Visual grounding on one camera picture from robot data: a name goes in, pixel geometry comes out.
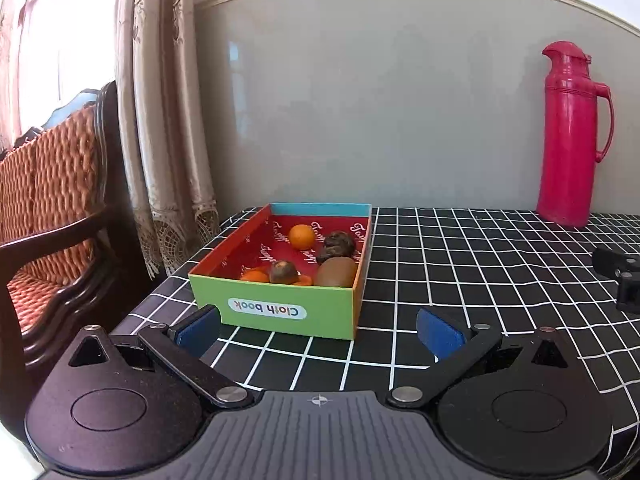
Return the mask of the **large orange mandarin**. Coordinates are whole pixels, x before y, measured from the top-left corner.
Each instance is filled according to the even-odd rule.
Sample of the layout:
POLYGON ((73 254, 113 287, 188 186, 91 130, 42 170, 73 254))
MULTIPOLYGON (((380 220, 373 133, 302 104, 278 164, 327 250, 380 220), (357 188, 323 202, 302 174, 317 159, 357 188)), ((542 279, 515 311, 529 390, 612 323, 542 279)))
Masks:
POLYGON ((262 269, 247 270, 240 276, 240 280, 243 282, 251 282, 251 283, 269 283, 270 282, 268 273, 262 269))

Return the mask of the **dark wrinkled passion fruit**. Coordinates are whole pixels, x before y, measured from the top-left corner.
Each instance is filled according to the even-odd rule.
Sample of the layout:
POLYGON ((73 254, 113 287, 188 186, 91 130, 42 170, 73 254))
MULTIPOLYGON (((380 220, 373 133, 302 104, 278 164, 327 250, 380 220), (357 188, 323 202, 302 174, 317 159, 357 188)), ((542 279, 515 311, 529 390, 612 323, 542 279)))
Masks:
POLYGON ((297 283, 299 273, 294 263, 288 260, 278 260, 271 265, 269 281, 272 284, 289 285, 297 283))

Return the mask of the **brown kiwi fruit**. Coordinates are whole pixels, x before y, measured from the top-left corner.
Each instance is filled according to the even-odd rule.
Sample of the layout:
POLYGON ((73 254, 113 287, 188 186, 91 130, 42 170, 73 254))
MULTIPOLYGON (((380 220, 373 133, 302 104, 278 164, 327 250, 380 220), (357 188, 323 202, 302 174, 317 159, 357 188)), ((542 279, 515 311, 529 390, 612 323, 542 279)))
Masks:
POLYGON ((322 287, 347 287, 354 284, 358 264, 353 258, 333 257, 318 267, 314 284, 322 287))

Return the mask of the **small orange mandarin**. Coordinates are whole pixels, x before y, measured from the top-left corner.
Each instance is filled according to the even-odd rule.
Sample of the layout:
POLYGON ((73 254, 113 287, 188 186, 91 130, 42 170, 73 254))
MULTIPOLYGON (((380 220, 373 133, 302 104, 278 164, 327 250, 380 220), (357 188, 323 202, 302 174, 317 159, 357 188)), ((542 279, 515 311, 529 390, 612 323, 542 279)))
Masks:
POLYGON ((309 224, 296 224, 288 231, 290 245, 300 252, 311 250, 316 244, 316 234, 309 224))

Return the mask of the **black white grid tablecloth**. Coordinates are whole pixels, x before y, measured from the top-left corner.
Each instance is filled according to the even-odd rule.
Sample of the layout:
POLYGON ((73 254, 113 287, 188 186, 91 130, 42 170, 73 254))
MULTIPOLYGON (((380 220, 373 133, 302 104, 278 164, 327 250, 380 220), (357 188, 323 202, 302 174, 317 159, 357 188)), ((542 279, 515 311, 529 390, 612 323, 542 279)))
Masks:
POLYGON ((604 395, 612 434, 600 463, 608 478, 639 471, 639 319, 615 307, 615 285, 591 269, 597 243, 634 249, 639 221, 598 214, 582 230, 536 214, 480 209, 341 205, 371 255, 354 340, 224 326, 209 364, 252 390, 384 392, 434 364, 416 315, 434 307, 465 325, 511 338, 558 330, 604 395))

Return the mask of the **colourful cardboard box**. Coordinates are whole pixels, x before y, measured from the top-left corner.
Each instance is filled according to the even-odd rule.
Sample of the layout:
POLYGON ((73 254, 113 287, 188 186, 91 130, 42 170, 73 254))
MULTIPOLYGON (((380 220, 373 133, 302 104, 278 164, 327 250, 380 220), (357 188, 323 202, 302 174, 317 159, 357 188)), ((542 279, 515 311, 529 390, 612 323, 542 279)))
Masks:
POLYGON ((357 203, 270 203, 218 243, 189 272, 196 304, 215 306, 224 324, 270 332, 353 340, 372 248, 372 207, 357 203), (300 252, 288 241, 296 224, 309 224, 316 234, 311 250, 300 252), (269 275, 278 260, 295 264, 314 280, 316 255, 334 231, 349 233, 356 242, 352 258, 358 264, 354 284, 347 287, 296 286, 243 282, 250 269, 269 275))

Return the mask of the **pink thermos flask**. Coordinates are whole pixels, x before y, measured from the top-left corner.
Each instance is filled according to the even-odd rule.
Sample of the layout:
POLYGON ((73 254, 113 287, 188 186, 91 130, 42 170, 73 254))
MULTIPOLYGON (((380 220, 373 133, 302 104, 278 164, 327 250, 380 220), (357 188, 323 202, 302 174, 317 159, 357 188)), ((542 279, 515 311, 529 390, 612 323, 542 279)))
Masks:
POLYGON ((594 174, 610 149, 615 131, 612 91, 591 79, 591 58, 570 41, 542 50, 551 62, 544 80, 544 154, 538 214, 560 226, 583 228, 589 220, 594 174), (610 126, 598 148, 598 101, 608 102, 610 126))

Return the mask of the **orange woven sofa cushion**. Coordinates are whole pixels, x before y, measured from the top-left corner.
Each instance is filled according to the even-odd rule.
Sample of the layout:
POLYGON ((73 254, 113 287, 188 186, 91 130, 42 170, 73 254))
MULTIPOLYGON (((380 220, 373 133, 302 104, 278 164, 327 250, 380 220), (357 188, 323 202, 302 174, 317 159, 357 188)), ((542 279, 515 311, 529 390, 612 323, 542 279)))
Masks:
MULTIPOLYGON (((87 217, 98 203, 96 107, 87 104, 40 132, 1 162, 1 240, 21 240, 87 217)), ((53 295, 84 274, 94 260, 85 240, 27 263, 9 282, 21 330, 41 318, 53 295)))

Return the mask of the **beige lace curtain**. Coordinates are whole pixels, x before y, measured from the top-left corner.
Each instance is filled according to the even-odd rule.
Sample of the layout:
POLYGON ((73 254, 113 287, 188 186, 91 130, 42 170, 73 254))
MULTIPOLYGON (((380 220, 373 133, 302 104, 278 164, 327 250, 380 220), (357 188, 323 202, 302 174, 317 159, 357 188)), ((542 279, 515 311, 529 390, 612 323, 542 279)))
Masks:
POLYGON ((193 0, 117 0, 120 146, 151 278, 219 231, 201 107, 193 0))

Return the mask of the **dark wooden sofa frame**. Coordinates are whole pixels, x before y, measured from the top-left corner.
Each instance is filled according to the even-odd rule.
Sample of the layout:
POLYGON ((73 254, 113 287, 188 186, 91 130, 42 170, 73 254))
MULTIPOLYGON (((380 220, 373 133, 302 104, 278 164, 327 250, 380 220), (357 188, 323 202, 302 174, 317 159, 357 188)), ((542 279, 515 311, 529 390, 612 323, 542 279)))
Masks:
POLYGON ((30 402, 78 330, 88 324, 115 327, 153 283, 129 199, 114 82, 78 93, 55 110, 43 127, 20 136, 2 152, 1 161, 87 104, 96 107, 94 128, 100 144, 96 210, 62 228, 1 241, 1 423, 20 441, 26 439, 24 418, 30 402), (80 278, 56 292, 36 325, 23 332, 9 282, 25 264, 85 240, 94 243, 93 262, 80 278))

